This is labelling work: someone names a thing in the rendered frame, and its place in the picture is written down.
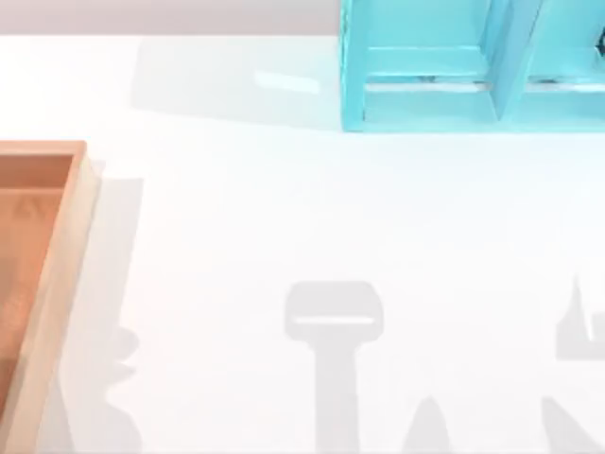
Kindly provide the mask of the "light blue rack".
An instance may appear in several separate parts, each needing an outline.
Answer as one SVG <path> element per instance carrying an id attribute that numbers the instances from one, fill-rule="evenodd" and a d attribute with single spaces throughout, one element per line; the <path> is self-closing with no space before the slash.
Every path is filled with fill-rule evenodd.
<path id="1" fill-rule="evenodd" d="M 340 0 L 340 121 L 605 132 L 605 0 Z"/>

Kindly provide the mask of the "shallow salmon-coloured box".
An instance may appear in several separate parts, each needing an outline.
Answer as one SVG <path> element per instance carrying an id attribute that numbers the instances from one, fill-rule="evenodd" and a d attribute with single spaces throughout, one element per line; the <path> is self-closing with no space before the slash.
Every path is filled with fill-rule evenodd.
<path id="1" fill-rule="evenodd" d="M 0 140 L 0 454 L 34 454 L 100 187 L 83 141 Z"/>

